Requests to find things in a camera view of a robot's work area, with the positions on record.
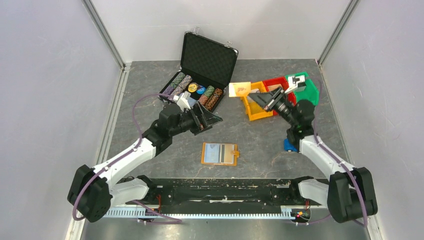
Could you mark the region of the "yellow orange credit card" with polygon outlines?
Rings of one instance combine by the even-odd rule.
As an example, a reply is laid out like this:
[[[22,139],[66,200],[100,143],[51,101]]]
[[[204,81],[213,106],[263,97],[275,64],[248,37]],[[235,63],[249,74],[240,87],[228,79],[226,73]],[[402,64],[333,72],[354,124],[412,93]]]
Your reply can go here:
[[[231,82],[228,85],[228,96],[234,97],[247,97],[252,90],[251,82]]]

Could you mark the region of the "orange leather card holder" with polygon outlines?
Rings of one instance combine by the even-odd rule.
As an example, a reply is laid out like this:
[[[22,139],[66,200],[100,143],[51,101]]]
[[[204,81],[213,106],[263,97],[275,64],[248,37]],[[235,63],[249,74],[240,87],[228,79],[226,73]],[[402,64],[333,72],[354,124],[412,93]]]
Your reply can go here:
[[[239,157],[237,144],[204,142],[200,162],[205,165],[236,166]]]

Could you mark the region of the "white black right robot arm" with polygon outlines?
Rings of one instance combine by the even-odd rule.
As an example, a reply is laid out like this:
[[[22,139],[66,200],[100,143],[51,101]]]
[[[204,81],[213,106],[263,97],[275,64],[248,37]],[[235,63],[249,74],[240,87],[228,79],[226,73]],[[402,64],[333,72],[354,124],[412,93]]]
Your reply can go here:
[[[324,183],[311,176],[296,178],[291,182],[289,199],[295,204],[311,200],[326,207],[338,223],[354,221],[366,227],[368,217],[378,212],[372,174],[365,167],[346,162],[321,140],[313,126],[315,105],[307,99],[292,104],[281,87],[251,92],[248,97],[289,123],[284,150],[307,157],[328,180]]]

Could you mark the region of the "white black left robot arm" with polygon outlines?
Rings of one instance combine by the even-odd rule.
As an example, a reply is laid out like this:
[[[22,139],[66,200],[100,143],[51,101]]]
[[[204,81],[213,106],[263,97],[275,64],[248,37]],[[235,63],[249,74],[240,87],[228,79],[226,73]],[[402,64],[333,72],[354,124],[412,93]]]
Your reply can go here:
[[[76,170],[67,196],[73,206],[73,219],[94,223],[111,207],[138,200],[153,203],[157,190],[149,178],[123,182],[124,176],[161,154],[172,144],[174,136],[187,131],[196,136],[222,121],[199,103],[190,109],[182,109],[176,103],[165,105],[150,127],[119,155],[93,167],[84,164]]]

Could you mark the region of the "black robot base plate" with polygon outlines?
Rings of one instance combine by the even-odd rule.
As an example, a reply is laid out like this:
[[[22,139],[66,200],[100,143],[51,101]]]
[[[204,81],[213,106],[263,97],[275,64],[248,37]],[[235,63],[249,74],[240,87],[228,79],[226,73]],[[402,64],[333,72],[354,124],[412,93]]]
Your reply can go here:
[[[140,202],[162,214],[277,214],[282,206],[318,205],[284,178],[150,178],[148,186]]]

